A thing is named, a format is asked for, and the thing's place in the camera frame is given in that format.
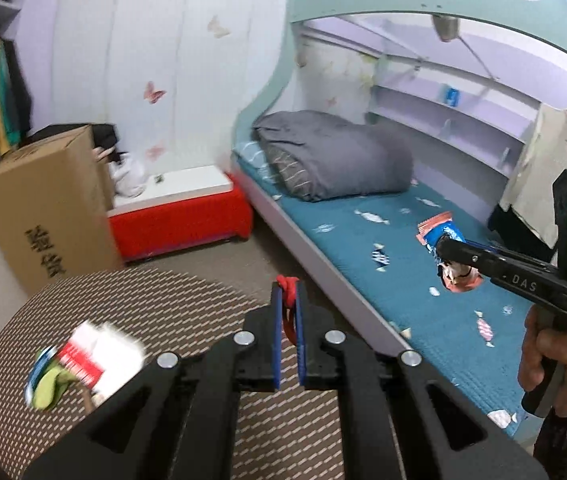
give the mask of gray blanket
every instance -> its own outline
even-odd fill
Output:
[[[268,162],[288,191],[304,200],[410,186],[412,153],[392,131],[315,112],[277,112],[257,120]]]

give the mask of blue gripper pad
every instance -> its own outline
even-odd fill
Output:
[[[301,303],[297,292],[294,311],[294,325],[297,333],[297,375],[299,384],[305,386],[306,382],[306,342],[303,338],[303,317],[301,315]]]
[[[279,389],[282,380],[282,297],[281,287],[277,287],[275,304],[275,337],[273,338],[273,381],[275,390]]]

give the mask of teal mattress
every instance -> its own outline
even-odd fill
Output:
[[[463,294],[449,292],[415,238],[419,222],[447,210],[470,240],[489,242],[484,226],[416,181],[402,194],[310,203],[238,161],[385,320],[398,331],[409,329],[404,333],[413,348],[515,434],[524,416],[517,370],[530,302],[490,282]]]

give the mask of white plastic bag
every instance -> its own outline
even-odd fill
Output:
[[[117,194],[133,197],[141,195],[146,189],[148,180],[146,168],[134,155],[123,153],[122,163],[111,162],[108,168]]]

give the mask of black handle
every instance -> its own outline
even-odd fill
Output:
[[[541,359],[541,366],[543,366],[543,380],[534,390],[524,394],[521,407],[531,415],[545,418],[557,398],[564,379],[565,367],[547,357]]]
[[[555,316],[540,306],[538,309],[538,330],[553,328],[554,330],[567,333],[567,317]],[[545,418],[550,413],[552,405],[557,398],[557,393],[566,373],[566,367],[545,356],[541,359],[541,366],[543,367],[543,380],[534,390],[524,394],[521,400],[521,407],[531,415]]]

